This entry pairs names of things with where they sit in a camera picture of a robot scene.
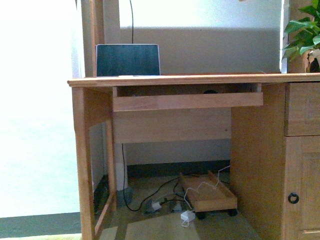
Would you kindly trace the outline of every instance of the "door knob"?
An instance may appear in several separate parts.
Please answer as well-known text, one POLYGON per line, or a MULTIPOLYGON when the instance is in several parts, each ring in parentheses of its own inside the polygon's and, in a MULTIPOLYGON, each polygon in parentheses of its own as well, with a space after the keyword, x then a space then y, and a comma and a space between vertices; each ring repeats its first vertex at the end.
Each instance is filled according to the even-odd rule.
POLYGON ((298 194, 296 194, 295 192, 290 193, 290 195, 288 196, 288 201, 291 204, 296 204, 297 202, 299 202, 298 194))

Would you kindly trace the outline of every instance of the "black laptop screen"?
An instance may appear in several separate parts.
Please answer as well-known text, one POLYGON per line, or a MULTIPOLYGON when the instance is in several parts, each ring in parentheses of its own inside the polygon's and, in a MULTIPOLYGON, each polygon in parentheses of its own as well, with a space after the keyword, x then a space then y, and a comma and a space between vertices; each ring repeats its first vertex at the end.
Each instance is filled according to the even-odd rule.
POLYGON ((96 75, 160 75, 157 44, 99 44, 96 75))

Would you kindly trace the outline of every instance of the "green plant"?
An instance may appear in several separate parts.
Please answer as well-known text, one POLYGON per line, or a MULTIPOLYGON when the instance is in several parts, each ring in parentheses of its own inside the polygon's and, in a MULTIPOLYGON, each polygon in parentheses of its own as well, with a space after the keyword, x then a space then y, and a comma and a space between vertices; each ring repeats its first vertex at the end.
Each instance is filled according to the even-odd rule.
POLYGON ((296 33, 289 45, 284 48, 283 58, 293 60, 307 51, 320 49, 320 1, 312 0, 312 5, 299 8, 302 13, 312 16, 300 20, 291 20, 284 32, 296 33))

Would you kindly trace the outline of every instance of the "cabinet door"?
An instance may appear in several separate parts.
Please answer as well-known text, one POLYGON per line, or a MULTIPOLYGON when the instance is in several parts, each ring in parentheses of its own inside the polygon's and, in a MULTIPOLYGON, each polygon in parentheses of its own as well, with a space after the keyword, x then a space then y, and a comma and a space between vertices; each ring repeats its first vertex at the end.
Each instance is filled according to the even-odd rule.
POLYGON ((284 189, 283 239, 319 240, 320 136, 286 137, 284 189))

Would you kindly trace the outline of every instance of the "desk leg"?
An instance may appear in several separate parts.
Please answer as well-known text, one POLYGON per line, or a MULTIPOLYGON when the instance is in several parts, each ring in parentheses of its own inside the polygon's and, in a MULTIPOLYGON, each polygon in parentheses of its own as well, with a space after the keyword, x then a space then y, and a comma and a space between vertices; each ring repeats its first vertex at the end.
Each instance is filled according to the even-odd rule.
POLYGON ((85 89, 72 89, 82 240, 95 239, 95 208, 85 89))
POLYGON ((73 120, 76 140, 82 240, 97 240, 103 223, 117 208, 114 164, 112 98, 109 93, 84 87, 72 88, 73 120), (94 194, 90 158, 89 127, 106 121, 108 176, 110 195, 95 222, 94 194))
POLYGON ((116 166, 115 166, 115 142, 114 142, 114 126, 113 118, 109 118, 106 122, 106 149, 108 161, 108 180, 110 193, 114 194, 111 210, 117 210, 117 182, 116 182, 116 166))

